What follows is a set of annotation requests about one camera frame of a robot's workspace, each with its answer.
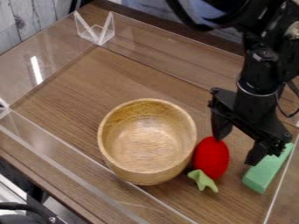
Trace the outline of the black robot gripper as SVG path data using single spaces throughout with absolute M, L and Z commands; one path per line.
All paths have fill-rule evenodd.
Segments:
M 278 99 L 282 88 L 260 92 L 238 82 L 238 90 L 221 87 L 210 90 L 212 130 L 222 141 L 238 127 L 254 140 L 248 153 L 246 165 L 257 166 L 266 155 L 281 156 L 293 135 L 278 119 Z

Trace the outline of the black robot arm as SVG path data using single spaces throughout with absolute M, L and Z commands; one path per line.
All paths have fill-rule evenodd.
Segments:
M 254 140 L 246 164 L 281 156 L 293 135 L 277 115 L 286 88 L 299 97 L 299 0 L 198 0 L 194 19 L 181 0 L 166 0 L 178 18 L 208 32 L 233 27 L 244 33 L 245 64 L 236 92 L 210 90 L 213 135 L 224 139 L 240 128 Z

